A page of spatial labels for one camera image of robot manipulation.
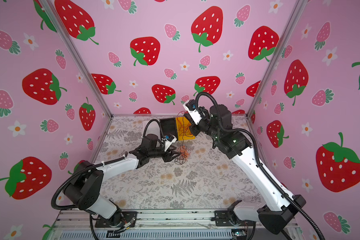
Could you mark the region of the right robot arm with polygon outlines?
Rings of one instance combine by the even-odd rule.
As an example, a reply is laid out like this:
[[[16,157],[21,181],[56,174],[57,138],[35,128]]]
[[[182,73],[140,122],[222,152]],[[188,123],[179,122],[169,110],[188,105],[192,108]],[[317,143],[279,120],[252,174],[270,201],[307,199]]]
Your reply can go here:
[[[246,129],[233,128],[232,113],[224,105],[219,105],[211,94],[200,92],[194,100],[183,104],[185,117],[191,123],[191,133],[208,135],[213,140],[213,148],[232,160],[252,181],[265,200],[265,205],[254,209],[243,204],[233,207],[234,216],[241,220],[260,222],[269,232],[277,235],[287,224],[301,214],[313,227],[318,238],[325,237],[314,220],[303,210],[306,200],[294,195],[272,174],[259,157],[255,137]]]

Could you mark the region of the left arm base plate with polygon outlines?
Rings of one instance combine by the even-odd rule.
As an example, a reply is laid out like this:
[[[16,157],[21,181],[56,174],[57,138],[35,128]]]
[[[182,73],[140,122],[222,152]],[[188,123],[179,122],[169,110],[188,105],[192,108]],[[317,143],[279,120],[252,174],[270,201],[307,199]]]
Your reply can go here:
[[[122,211],[116,212],[110,219],[98,217],[95,223],[96,228],[133,228],[136,224],[138,212]]]

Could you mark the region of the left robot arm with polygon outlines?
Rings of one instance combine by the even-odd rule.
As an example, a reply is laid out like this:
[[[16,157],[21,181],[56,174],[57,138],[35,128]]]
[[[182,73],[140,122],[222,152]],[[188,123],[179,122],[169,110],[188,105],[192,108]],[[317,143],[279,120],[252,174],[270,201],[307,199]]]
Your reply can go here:
[[[120,227],[123,214],[120,207],[100,194],[103,182],[124,172],[139,169],[152,158],[161,158],[165,163],[177,158],[180,153],[173,144],[177,137],[143,132],[141,144],[121,158],[99,164],[82,162],[77,170],[62,183],[51,199],[55,210],[78,208],[91,215],[98,215],[112,227]]]

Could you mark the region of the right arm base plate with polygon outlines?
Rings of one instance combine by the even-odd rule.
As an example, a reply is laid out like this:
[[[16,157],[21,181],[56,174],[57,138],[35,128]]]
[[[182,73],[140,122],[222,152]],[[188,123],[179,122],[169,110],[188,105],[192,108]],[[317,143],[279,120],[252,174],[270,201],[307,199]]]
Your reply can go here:
[[[253,221],[239,220],[233,211],[228,210],[214,211],[211,221],[218,227],[252,227],[254,225]]]

